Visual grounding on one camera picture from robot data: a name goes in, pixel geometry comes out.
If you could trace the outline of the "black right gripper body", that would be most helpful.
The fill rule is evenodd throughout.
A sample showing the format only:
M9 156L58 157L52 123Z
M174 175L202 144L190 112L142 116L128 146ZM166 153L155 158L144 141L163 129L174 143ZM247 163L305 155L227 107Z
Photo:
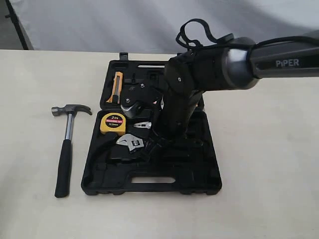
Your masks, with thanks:
M171 88L167 89L163 94L163 108L153 126L153 142L168 143L184 136L202 94L203 91L179 94Z

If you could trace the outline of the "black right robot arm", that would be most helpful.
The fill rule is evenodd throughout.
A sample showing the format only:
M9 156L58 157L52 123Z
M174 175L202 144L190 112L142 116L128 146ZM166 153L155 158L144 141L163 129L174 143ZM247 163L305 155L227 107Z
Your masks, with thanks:
M153 124L141 156L159 157L184 137L197 103L207 91L247 90L262 78L316 77L319 33L255 43L247 37L227 46L190 50L169 59L164 68L167 89L163 108Z

